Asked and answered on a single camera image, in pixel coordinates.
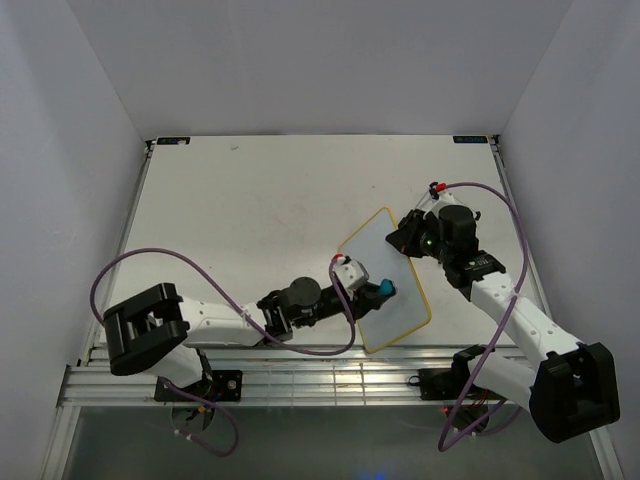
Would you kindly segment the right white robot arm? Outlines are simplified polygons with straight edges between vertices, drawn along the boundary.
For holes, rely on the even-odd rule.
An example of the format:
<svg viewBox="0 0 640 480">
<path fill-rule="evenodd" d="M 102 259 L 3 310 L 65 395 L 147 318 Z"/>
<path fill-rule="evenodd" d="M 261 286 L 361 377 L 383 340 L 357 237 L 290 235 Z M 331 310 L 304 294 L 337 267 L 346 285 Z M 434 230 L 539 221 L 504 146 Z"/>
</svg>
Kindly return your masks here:
<svg viewBox="0 0 640 480">
<path fill-rule="evenodd" d="M 387 242 L 410 258 L 431 257 L 449 284 L 498 324 L 527 358 L 519 365 L 484 345 L 456 353 L 434 390 L 474 397 L 487 390 L 530 413 L 539 431 L 561 443 L 620 418 L 615 362 L 601 343 L 564 331 L 517 293 L 504 265 L 482 250 L 476 216 L 462 205 L 413 210 Z"/>
</svg>

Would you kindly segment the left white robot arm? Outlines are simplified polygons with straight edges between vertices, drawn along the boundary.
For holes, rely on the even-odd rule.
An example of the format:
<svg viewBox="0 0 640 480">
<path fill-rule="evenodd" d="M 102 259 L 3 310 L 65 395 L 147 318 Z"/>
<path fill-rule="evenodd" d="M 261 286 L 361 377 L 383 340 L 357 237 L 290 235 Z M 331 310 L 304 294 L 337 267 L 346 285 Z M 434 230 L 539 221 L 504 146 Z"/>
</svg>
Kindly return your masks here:
<svg viewBox="0 0 640 480">
<path fill-rule="evenodd" d="M 299 277 L 284 289 L 235 311 L 226 304 L 181 296 L 172 283 L 160 283 L 104 313 L 110 372 L 114 376 L 147 373 L 165 377 L 188 398 L 201 399 L 211 390 L 213 374 L 198 350 L 200 344 L 255 347 L 293 338 L 293 330 L 350 312 L 359 320 L 396 295 L 392 281 L 379 284 L 355 278 L 347 290 L 320 287 Z"/>
</svg>

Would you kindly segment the blue whiteboard eraser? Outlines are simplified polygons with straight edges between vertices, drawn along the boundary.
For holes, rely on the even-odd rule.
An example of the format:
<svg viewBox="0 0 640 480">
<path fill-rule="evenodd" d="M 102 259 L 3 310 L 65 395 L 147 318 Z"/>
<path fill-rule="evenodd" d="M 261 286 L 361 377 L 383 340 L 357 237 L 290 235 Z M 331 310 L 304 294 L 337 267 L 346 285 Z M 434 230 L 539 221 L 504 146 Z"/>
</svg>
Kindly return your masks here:
<svg viewBox="0 0 640 480">
<path fill-rule="evenodd" d="M 378 290 L 377 290 L 377 294 L 379 296 L 388 298 L 388 297 L 395 296 L 396 293 L 397 293 L 397 289 L 396 289 L 395 284 L 394 284 L 393 281 L 391 281 L 390 279 L 385 278 L 380 282 Z"/>
</svg>

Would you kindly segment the yellow framed small whiteboard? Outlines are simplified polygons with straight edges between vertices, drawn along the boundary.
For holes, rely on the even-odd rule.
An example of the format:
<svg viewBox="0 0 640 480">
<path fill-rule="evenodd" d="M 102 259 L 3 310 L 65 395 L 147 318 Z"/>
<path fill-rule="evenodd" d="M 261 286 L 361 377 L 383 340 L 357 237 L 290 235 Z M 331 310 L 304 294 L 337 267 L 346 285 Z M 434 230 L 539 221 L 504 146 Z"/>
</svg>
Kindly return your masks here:
<svg viewBox="0 0 640 480">
<path fill-rule="evenodd" d="M 338 247 L 363 264 L 382 306 L 357 321 L 364 349 L 376 353 L 426 326 L 432 312 L 412 261 L 386 241 L 397 229 L 392 211 L 380 208 Z"/>
</svg>

